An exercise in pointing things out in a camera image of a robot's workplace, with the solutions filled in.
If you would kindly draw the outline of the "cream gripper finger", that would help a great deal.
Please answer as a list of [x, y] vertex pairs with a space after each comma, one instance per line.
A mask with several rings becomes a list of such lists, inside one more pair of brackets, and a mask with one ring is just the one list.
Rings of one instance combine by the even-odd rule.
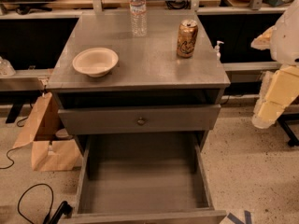
[[267, 129], [283, 112], [284, 108], [281, 105], [259, 99], [254, 107], [251, 122], [256, 128]]
[[263, 80], [262, 80], [262, 84], [261, 84], [261, 88], [260, 88], [260, 92], [259, 92], [259, 99], [257, 100], [255, 107], [254, 107], [254, 114], [257, 115], [258, 112], [261, 109], [262, 103], [264, 101], [265, 95], [267, 94], [267, 91], [270, 87], [271, 84], [271, 80], [273, 77], [274, 73], [270, 72], [270, 71], [266, 71], [263, 74]]

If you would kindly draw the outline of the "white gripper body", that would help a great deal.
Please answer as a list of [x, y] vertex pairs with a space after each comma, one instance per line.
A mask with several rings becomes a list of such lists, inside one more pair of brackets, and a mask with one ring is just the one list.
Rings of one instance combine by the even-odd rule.
[[297, 66], [284, 65], [272, 76], [265, 100], [287, 107], [298, 96], [299, 68]]

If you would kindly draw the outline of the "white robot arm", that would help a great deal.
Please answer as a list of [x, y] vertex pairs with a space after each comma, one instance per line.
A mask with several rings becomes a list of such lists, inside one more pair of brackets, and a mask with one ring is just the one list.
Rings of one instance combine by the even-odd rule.
[[275, 73], [265, 73], [254, 107], [252, 124], [267, 129], [299, 96], [299, 0], [294, 0], [276, 23], [250, 45], [269, 49], [271, 58], [281, 64]]

